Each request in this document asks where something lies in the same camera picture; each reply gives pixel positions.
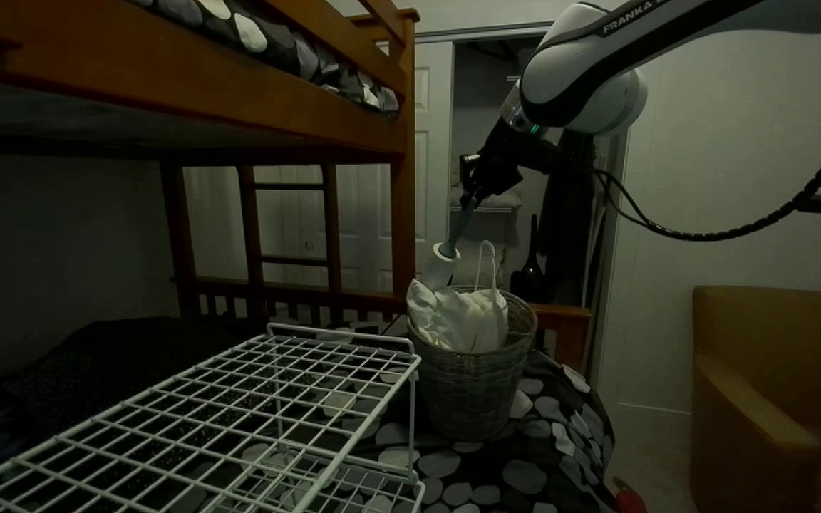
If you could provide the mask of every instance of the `wire grid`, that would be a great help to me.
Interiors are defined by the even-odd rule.
[[[249,340],[0,464],[0,510],[417,510],[410,462],[349,457],[417,366],[393,338]]]

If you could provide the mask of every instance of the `gray basket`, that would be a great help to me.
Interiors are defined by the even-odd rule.
[[[419,387],[433,427],[447,439],[497,439],[508,426],[527,352],[537,335],[537,315],[527,303],[505,293],[508,340],[490,355],[446,352],[423,340],[410,323],[419,366]]]

